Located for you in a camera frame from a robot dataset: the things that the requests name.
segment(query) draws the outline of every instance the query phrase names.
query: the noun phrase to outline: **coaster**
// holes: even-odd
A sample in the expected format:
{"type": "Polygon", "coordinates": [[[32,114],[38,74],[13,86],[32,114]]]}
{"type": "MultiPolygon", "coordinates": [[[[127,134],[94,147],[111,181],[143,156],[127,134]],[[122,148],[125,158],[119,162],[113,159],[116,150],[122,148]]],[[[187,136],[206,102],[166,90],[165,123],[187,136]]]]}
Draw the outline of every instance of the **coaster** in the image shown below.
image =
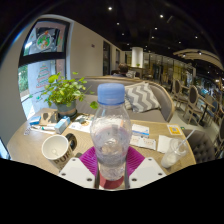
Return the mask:
{"type": "Polygon", "coordinates": [[[124,181],[124,176],[122,176],[119,180],[110,181],[106,180],[100,173],[100,186],[104,189],[115,189],[121,186],[124,181]]]}

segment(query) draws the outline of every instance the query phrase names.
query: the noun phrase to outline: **sofa armrest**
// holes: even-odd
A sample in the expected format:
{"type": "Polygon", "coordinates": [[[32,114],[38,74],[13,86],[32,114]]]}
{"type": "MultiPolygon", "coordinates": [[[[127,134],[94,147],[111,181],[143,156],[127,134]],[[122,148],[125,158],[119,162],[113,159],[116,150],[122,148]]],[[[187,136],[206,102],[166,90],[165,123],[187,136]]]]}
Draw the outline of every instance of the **sofa armrest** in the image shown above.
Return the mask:
{"type": "Polygon", "coordinates": [[[162,86],[151,82],[150,87],[161,105],[161,113],[164,119],[169,122],[175,111],[173,100],[162,86]]]}

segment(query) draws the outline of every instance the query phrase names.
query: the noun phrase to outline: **napkin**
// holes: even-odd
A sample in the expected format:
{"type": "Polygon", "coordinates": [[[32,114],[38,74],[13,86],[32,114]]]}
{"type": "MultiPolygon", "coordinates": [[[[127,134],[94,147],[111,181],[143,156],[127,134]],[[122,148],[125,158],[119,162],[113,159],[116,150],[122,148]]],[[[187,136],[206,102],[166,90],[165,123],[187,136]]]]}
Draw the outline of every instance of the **napkin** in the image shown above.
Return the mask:
{"type": "Polygon", "coordinates": [[[170,141],[172,138],[166,137],[164,135],[159,135],[159,143],[157,151],[161,153],[166,153],[170,147],[170,141]]]}

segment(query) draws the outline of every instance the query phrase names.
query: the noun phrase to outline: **white wall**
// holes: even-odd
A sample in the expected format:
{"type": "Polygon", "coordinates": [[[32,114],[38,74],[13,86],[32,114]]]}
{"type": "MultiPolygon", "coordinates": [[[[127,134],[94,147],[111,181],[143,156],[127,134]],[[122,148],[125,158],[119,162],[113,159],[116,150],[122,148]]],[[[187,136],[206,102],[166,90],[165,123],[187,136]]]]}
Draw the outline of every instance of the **white wall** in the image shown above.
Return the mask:
{"type": "Polygon", "coordinates": [[[102,76],[103,41],[106,41],[111,45],[110,70],[113,70],[116,66],[115,60],[117,47],[87,27],[78,22],[74,22],[70,49],[71,73],[78,72],[79,76],[102,76]]]}

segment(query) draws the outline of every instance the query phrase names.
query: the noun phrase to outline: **striped cushion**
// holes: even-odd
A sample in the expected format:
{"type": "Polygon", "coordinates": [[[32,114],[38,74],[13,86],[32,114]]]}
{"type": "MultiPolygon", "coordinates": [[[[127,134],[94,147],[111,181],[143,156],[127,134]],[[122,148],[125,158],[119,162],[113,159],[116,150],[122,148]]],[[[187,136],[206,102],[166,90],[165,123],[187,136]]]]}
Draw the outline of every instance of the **striped cushion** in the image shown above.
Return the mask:
{"type": "MultiPolygon", "coordinates": [[[[125,86],[125,90],[129,89],[129,88],[133,88],[135,86],[139,86],[139,85],[145,85],[145,84],[148,84],[148,83],[145,83],[144,81],[143,82],[140,82],[140,83],[137,83],[137,84],[133,84],[133,85],[129,85],[129,86],[125,86]]],[[[126,96],[126,93],[125,93],[125,108],[126,110],[130,110],[132,108],[131,106],[131,103],[129,102],[129,99],[128,97],[126,96]]]]}
{"type": "Polygon", "coordinates": [[[129,88],[125,90],[125,92],[128,100],[132,105],[133,112],[138,113],[161,108],[149,85],[141,85],[129,88]]]}

